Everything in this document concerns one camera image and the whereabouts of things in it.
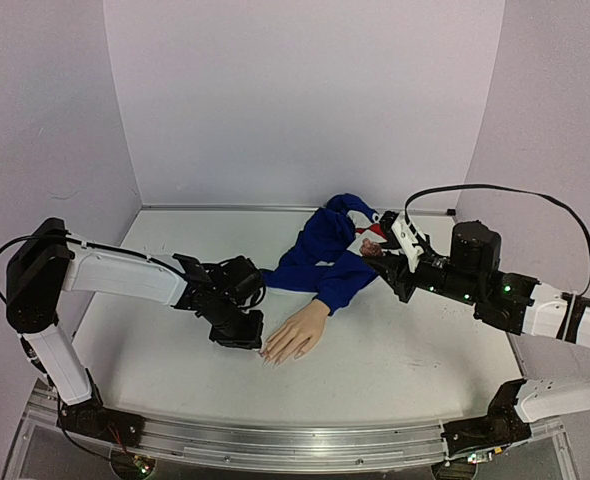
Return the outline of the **pink nail polish bottle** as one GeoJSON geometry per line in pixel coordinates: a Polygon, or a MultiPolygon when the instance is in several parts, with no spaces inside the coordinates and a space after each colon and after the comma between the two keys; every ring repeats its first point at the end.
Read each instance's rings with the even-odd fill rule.
{"type": "Polygon", "coordinates": [[[380,257],[384,255],[381,245],[368,238],[362,241],[360,253],[363,257],[380,257]]]}

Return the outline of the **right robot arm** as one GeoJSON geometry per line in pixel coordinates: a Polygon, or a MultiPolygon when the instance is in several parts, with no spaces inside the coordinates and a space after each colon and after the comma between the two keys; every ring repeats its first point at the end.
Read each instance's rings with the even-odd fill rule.
{"type": "MultiPolygon", "coordinates": [[[[479,221],[460,222],[450,253],[436,253],[411,221],[387,213],[384,242],[363,241],[365,262],[407,303],[424,290],[468,305],[475,319],[514,335],[541,336],[590,349],[590,298],[499,269],[501,237],[479,221]]],[[[452,458],[525,441],[532,423],[590,411],[590,379],[575,383],[521,378],[502,384],[485,415],[450,421],[442,438],[452,458]]]]}

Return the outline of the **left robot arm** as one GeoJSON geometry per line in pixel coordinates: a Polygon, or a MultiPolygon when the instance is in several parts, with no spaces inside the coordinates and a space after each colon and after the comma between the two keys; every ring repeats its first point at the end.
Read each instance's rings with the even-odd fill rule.
{"type": "Polygon", "coordinates": [[[0,246],[0,300],[27,359],[55,391],[56,423],[65,434],[135,446],[144,426],[141,415],[105,404],[60,324],[61,296],[78,292],[191,312],[222,347],[262,345],[266,286],[249,258],[204,263],[179,253],[147,254],[76,237],[62,219],[48,218],[0,246]]]}

